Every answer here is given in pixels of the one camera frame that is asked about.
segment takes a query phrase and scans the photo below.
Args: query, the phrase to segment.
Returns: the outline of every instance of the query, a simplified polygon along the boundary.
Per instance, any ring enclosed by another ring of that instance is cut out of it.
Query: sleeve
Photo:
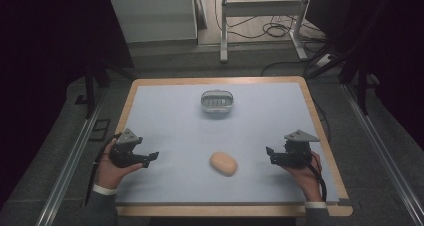
[[[105,195],[92,191],[85,207],[78,215],[78,225],[117,226],[118,213],[115,207],[116,194]]]
[[[325,203],[305,203],[305,210],[307,226],[334,225]]]

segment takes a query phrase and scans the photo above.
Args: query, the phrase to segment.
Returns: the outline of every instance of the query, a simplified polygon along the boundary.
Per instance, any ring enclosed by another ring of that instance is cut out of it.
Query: metal rail
[[[394,187],[399,193],[400,198],[405,204],[405,207],[408,210],[412,220],[415,222],[415,225],[424,225],[424,211],[417,195],[403,176],[402,172],[399,170],[396,162],[393,160],[390,152],[387,150],[383,140],[381,139],[377,130],[374,128],[374,125],[372,124],[369,117],[362,113],[362,110],[356,103],[356,95],[353,90],[344,84],[342,84],[342,88],[345,90],[362,127],[364,128],[371,144],[373,145],[375,152],[380,158],[383,167],[386,169],[387,174],[392,180]]]
[[[94,123],[96,122],[97,116],[102,107],[104,96],[106,95],[107,89],[99,88],[96,95],[96,107],[92,116],[87,119],[75,141],[74,146],[66,160],[59,177],[56,180],[55,185],[41,211],[40,217],[37,220],[37,226],[52,225],[54,218],[56,217],[57,211],[59,210],[60,204],[62,203],[63,197],[65,196],[66,190],[68,189],[71,178],[78,165],[79,159],[82,152],[84,151],[85,145],[88,141],[88,137],[93,129]]]

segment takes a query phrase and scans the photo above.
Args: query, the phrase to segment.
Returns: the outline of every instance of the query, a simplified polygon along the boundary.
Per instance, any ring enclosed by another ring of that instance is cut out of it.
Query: table
[[[128,116],[139,85],[159,86],[159,85],[196,85],[196,84],[258,84],[258,83],[298,83],[308,111],[313,121],[317,136],[321,139],[323,156],[325,157],[330,173],[335,183],[337,194],[340,198],[339,203],[328,205],[330,215],[349,216],[352,212],[352,206],[345,204],[349,201],[340,173],[337,169],[330,146],[317,111],[312,102],[311,95],[305,81],[301,77],[246,77],[246,78],[177,78],[177,79],[139,79],[134,81],[127,101],[125,103],[121,118],[119,120],[116,132],[122,132],[125,129]],[[270,204],[270,205],[126,205],[118,206],[118,213],[122,216],[208,216],[208,217],[281,217],[281,216],[304,216],[305,210],[303,204]]]

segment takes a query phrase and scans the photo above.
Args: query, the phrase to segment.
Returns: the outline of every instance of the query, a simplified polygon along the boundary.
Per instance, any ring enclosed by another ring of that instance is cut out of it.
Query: gray floor
[[[140,78],[260,76],[268,64],[298,61],[291,44],[236,46],[231,49],[227,64],[219,63],[217,47],[176,46],[174,50],[157,48],[152,49],[148,55],[132,47],[131,52],[136,68],[128,71]],[[264,75],[301,75],[303,66],[302,63],[279,64],[269,68]],[[328,129],[323,121],[354,207],[352,216],[336,218],[337,225],[415,225],[336,80],[338,70],[336,68],[310,81],[312,96],[325,111],[330,125]],[[131,82],[112,71],[108,72],[112,83],[107,88],[98,119],[111,120],[108,131],[108,136],[111,136]],[[83,82],[81,79],[69,85],[63,110],[39,154],[4,205],[0,213],[0,225],[36,224],[85,121],[85,106],[74,104],[78,95],[85,94]],[[368,109],[389,152],[422,201],[424,177],[421,169],[424,166],[424,153],[381,105],[373,90],[368,90]],[[93,133],[91,138],[98,138],[98,135]],[[94,141],[87,143],[53,225],[75,225],[75,215],[84,200],[92,161],[103,144]],[[149,218],[120,218],[120,225],[123,226],[147,225],[148,222]],[[303,223],[302,219],[298,219],[298,225]]]

